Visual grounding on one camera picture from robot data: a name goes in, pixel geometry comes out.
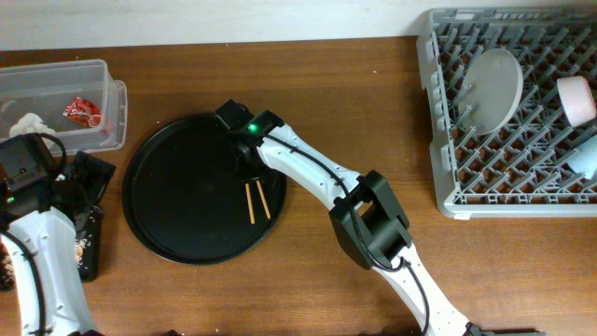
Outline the white bowl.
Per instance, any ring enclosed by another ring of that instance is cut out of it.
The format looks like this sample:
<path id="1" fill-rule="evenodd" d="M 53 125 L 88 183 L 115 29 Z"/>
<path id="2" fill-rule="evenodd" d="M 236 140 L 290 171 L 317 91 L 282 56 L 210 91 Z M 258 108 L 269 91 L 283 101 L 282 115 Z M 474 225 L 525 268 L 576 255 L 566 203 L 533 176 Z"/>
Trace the white bowl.
<path id="1" fill-rule="evenodd" d="M 583 76 L 561 77 L 556 84 L 564 114 L 572 127 L 596 118 L 596 104 L 589 82 Z"/>

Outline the large white plate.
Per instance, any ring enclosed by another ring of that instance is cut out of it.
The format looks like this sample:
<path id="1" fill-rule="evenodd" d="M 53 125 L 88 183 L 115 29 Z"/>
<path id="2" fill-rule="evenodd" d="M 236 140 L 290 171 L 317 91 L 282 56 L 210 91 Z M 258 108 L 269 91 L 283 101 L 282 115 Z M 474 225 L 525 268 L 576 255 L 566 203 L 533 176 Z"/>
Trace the large white plate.
<path id="1" fill-rule="evenodd" d="M 521 101 L 523 74 L 517 59 L 505 49 L 482 53 L 468 68 L 458 102 L 461 125 L 478 135 L 501 129 Z"/>

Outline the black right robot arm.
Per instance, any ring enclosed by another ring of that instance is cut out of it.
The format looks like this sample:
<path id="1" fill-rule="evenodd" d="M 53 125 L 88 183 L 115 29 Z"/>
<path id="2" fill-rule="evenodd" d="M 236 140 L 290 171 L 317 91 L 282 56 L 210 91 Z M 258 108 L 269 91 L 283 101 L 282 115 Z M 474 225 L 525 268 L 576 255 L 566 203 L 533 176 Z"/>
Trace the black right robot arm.
<path id="1" fill-rule="evenodd" d="M 423 335 L 483 334 L 483 329 L 450 303 L 423 266 L 409 233 L 409 220 L 380 173 L 371 170 L 361 175 L 335 163 L 269 110 L 253 115 L 244 105 L 229 100 L 215 111 L 215 117 L 249 171 L 282 173 L 326 207 L 343 251 L 390 284 Z"/>

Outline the white tissue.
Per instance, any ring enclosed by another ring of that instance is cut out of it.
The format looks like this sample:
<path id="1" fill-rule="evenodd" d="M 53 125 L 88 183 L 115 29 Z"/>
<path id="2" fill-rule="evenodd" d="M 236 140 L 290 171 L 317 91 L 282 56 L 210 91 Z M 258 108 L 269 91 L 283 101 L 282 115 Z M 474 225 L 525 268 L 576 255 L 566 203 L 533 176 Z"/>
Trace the white tissue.
<path id="1" fill-rule="evenodd" d="M 27 133 L 55 134 L 56 131 L 47 126 L 37 114 L 27 113 L 9 129 L 9 136 L 15 137 Z"/>

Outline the red snack wrapper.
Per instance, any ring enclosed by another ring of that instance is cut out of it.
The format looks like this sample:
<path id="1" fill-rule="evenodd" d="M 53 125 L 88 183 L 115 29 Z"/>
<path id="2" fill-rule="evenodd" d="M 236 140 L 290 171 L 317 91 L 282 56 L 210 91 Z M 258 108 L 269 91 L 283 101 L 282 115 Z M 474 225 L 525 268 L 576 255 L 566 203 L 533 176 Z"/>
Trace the red snack wrapper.
<path id="1" fill-rule="evenodd" d="M 62 114 L 71 121 L 88 128 L 97 127 L 102 121 L 100 108 L 91 101 L 80 97 L 75 97 Z"/>

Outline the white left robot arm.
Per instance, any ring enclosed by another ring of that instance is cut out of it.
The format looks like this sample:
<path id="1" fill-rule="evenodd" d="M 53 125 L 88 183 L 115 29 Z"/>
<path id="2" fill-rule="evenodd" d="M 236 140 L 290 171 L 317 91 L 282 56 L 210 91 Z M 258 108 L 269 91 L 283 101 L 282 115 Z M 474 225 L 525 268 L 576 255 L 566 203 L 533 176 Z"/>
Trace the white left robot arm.
<path id="1" fill-rule="evenodd" d="M 55 160 L 47 133 L 1 144 L 1 242 L 14 268 L 23 335 L 95 335 L 83 284 L 97 275 L 104 212 L 115 166 L 79 151 Z"/>

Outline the light blue cup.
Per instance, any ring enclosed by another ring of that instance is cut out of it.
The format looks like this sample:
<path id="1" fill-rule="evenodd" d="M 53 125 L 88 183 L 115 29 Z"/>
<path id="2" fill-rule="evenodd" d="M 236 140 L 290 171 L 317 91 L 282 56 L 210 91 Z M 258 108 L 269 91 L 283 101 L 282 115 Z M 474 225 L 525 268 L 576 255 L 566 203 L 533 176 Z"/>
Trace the light blue cup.
<path id="1" fill-rule="evenodd" d="M 593 179 L 597 167 L 597 135 L 580 145 L 567 164 L 574 173 L 582 173 L 585 179 Z"/>

